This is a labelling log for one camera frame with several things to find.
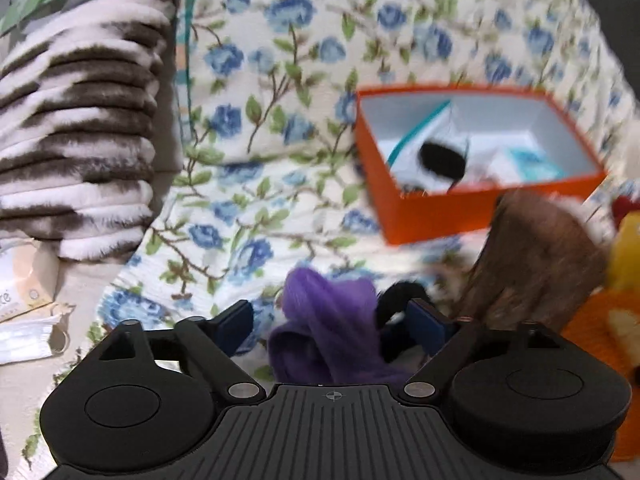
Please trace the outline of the blue tissue pack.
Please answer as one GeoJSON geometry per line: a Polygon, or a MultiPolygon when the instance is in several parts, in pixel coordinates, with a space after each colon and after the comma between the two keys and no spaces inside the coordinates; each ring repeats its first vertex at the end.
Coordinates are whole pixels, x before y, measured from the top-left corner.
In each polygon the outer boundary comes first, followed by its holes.
{"type": "Polygon", "coordinates": [[[502,148],[486,166],[486,174],[500,185],[550,182],[565,178],[565,171],[541,152],[502,148]]]}

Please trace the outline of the red knitted chicken toy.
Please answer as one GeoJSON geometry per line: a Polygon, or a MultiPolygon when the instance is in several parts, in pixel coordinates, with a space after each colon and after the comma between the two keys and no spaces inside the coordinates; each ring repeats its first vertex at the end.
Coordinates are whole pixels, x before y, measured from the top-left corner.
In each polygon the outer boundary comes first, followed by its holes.
{"type": "Polygon", "coordinates": [[[620,228],[622,221],[631,212],[640,210],[640,202],[638,198],[630,198],[628,196],[617,196],[611,204],[611,214],[616,229],[620,228]]]}

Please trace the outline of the white face mask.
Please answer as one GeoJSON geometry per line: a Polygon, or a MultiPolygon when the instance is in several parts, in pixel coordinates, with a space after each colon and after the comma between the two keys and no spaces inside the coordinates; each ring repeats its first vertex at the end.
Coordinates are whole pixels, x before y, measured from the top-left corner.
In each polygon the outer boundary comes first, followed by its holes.
{"type": "Polygon", "coordinates": [[[2,365],[38,361],[64,353],[70,344],[71,304],[51,304],[1,323],[2,365]]]}

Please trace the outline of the brown wooden block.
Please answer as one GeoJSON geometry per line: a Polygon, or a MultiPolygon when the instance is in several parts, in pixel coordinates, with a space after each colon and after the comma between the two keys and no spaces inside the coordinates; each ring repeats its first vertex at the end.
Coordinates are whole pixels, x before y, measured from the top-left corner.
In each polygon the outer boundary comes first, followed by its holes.
{"type": "Polygon", "coordinates": [[[533,322],[559,332],[605,270],[605,250],[563,202],[522,188],[505,192],[454,316],[492,330],[533,322]]]}

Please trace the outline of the black fuzzy scrunchie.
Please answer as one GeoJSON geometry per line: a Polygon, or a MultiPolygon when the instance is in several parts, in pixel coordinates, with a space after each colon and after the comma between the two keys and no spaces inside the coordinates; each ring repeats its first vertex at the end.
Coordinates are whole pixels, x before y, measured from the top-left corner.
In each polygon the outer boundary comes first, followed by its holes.
{"type": "Polygon", "coordinates": [[[444,144],[425,141],[420,147],[418,159],[423,170],[437,177],[460,181],[465,175],[465,154],[444,144]]]}

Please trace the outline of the purple cloth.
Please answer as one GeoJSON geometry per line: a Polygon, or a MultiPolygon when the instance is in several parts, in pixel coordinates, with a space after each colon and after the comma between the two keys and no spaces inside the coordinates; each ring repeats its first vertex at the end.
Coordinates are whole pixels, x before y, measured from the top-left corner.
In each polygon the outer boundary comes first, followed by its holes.
{"type": "Polygon", "coordinates": [[[404,384],[409,373],[380,356],[377,302],[367,278],[332,281],[304,266],[291,271],[281,295],[285,323],[272,330],[267,344],[277,382],[404,384]]]}

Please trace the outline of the orange honeycomb silicone mat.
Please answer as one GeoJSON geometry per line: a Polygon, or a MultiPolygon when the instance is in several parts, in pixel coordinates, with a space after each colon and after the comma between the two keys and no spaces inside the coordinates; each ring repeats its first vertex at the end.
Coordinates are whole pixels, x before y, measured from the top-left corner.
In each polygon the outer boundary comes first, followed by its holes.
{"type": "Polygon", "coordinates": [[[613,462],[630,462],[639,457],[639,386],[626,354],[608,330],[608,312],[628,310],[639,315],[639,296],[634,292],[593,294],[562,330],[562,336],[595,356],[631,382],[632,400],[623,425],[617,431],[613,462]]]}

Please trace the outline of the teal packaged face mask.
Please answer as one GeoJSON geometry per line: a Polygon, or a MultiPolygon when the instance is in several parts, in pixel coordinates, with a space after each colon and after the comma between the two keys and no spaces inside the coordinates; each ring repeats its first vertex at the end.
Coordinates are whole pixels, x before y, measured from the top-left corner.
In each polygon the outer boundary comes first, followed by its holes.
{"type": "Polygon", "coordinates": [[[457,109],[450,101],[438,104],[422,122],[405,134],[387,157],[387,167],[402,188],[427,194],[447,193],[459,181],[437,177],[422,169],[418,153],[425,141],[444,144],[465,154],[468,163],[469,136],[458,127],[457,109]]]}

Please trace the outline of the yellow tape roll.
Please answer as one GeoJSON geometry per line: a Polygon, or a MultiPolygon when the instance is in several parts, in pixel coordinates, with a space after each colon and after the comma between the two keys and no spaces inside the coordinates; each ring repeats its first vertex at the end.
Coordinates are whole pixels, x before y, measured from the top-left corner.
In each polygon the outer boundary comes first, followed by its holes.
{"type": "Polygon", "coordinates": [[[606,287],[638,292],[640,285],[640,216],[638,211],[623,218],[612,244],[606,287]]]}

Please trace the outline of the brown white striped plush blanket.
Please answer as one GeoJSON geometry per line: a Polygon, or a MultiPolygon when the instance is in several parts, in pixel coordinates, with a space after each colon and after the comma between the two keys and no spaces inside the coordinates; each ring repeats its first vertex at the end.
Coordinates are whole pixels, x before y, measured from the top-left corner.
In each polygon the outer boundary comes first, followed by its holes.
{"type": "Polygon", "coordinates": [[[154,118],[179,0],[86,0],[1,64],[1,235],[63,259],[133,252],[150,224],[154,118]]]}

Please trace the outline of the orange cardboard box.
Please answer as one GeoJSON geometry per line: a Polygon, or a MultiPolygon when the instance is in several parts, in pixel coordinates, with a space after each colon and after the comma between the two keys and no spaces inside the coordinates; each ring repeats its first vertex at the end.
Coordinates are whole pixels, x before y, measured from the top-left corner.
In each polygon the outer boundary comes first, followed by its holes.
{"type": "Polygon", "coordinates": [[[584,200],[602,183],[605,169],[577,126],[548,93],[487,86],[391,86],[356,93],[355,138],[373,207],[386,242],[405,245],[484,229],[498,197],[525,188],[584,200]],[[463,179],[447,193],[402,188],[387,167],[398,141],[435,107],[450,101],[458,127],[469,136],[463,179]],[[562,180],[500,185],[486,166],[502,148],[544,153],[561,167],[562,180]]]}

